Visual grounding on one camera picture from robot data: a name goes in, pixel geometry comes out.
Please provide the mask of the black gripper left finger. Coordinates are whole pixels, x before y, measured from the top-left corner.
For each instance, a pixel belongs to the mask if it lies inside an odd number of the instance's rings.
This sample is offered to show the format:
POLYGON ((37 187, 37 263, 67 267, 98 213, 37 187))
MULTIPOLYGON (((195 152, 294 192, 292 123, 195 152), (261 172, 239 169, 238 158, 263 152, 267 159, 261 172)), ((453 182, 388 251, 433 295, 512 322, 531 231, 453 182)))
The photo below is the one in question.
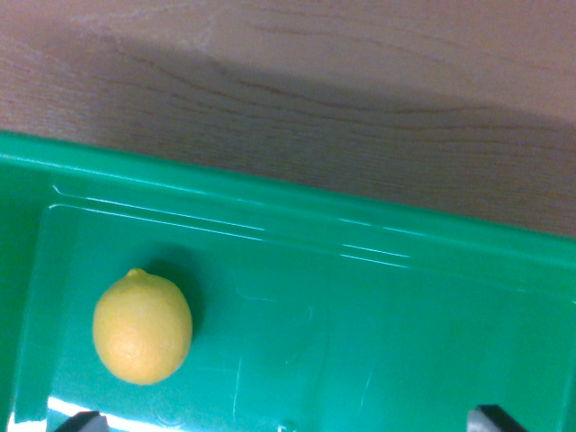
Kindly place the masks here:
POLYGON ((81 411, 68 418, 55 432, 109 432, 107 417, 99 411, 81 411))

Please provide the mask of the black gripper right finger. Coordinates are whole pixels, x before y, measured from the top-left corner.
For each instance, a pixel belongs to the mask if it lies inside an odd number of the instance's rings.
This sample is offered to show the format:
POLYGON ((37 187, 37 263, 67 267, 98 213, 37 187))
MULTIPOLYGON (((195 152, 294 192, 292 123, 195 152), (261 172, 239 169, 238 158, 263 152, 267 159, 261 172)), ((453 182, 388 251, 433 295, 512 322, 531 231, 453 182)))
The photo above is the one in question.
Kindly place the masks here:
POLYGON ((467 414, 467 432, 527 432, 499 405, 479 405, 467 414))

